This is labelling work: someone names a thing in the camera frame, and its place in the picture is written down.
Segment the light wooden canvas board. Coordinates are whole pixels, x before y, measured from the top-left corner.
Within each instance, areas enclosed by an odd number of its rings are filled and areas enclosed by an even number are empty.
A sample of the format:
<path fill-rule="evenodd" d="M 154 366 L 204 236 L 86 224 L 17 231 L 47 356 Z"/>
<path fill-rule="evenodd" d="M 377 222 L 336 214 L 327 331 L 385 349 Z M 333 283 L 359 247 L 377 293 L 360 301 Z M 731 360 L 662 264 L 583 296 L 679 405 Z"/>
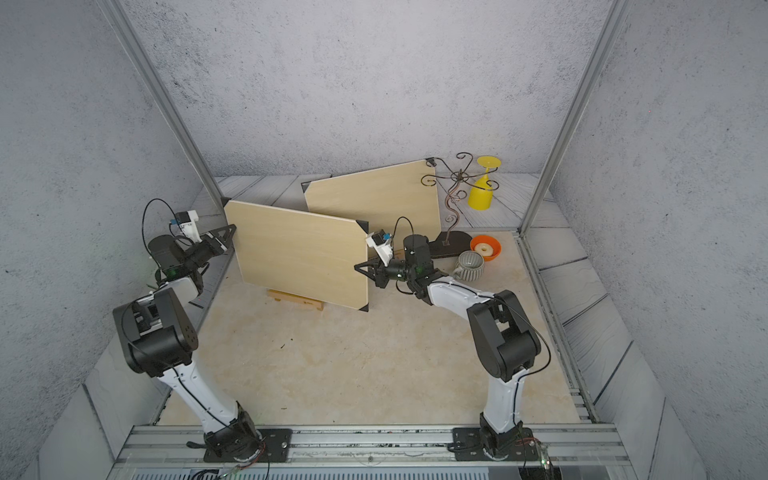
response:
<path fill-rule="evenodd" d="M 245 282 L 354 310 L 368 309 L 368 223 L 231 200 L 234 246 Z"/>
<path fill-rule="evenodd" d="M 413 231 L 430 240 L 441 232 L 436 171 L 426 159 L 309 182 L 311 213 L 369 223 L 372 230 Z"/>

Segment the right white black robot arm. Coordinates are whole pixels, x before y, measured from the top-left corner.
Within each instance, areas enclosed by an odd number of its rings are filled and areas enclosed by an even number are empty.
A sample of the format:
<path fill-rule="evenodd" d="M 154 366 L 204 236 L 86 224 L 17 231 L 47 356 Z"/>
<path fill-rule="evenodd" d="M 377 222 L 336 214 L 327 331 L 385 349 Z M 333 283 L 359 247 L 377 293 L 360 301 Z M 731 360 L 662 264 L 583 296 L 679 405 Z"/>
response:
<path fill-rule="evenodd" d="M 546 340 L 532 325 L 517 298 L 509 291 L 475 290 L 434 266 L 428 239 L 412 234 L 403 240 L 404 257 L 394 256 L 393 237 L 376 231 L 366 237 L 375 257 L 354 266 L 376 287 L 403 282 L 407 293 L 430 306 L 444 308 L 468 322 L 477 357 L 489 375 L 486 405 L 474 428 L 455 428 L 446 446 L 457 461 L 520 461 L 549 467 L 541 441 L 520 416 L 525 380 L 536 369 L 536 357 Z"/>

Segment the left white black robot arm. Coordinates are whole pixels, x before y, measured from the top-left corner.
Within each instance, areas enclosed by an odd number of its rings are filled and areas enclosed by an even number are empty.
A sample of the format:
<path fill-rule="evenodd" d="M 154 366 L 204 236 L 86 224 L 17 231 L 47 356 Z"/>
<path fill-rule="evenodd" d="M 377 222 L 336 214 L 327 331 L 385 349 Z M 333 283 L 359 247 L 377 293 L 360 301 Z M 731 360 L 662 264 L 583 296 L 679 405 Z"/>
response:
<path fill-rule="evenodd" d="M 203 271 L 233 247 L 236 226 L 202 233 L 184 249 L 171 234 L 145 244 L 156 262 L 158 288 L 113 310 L 128 367 L 169 386 L 198 417 L 204 458 L 250 462 L 264 453 L 265 440 L 239 402 L 207 377 L 194 357 L 198 333 L 185 306 L 204 289 Z"/>

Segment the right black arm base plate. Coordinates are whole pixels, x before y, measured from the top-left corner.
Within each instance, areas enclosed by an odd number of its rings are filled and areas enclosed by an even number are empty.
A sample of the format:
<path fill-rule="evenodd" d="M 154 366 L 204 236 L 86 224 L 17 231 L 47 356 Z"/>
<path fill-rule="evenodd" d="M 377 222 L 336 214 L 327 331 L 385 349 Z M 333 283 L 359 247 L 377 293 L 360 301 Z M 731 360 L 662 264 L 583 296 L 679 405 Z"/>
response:
<path fill-rule="evenodd" d="M 496 433 L 486 427 L 454 428 L 452 442 L 446 445 L 457 461 L 537 462 L 539 442 L 527 428 Z"/>

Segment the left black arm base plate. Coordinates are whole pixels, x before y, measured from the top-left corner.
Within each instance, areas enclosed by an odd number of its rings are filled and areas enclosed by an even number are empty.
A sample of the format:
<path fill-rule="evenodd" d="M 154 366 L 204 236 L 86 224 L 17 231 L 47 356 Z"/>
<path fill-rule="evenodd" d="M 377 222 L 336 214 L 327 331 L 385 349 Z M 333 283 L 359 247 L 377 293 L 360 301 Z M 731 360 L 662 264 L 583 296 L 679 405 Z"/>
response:
<path fill-rule="evenodd" d="M 261 428 L 256 437 L 222 430 L 204 436 L 205 463 L 287 463 L 293 430 Z"/>

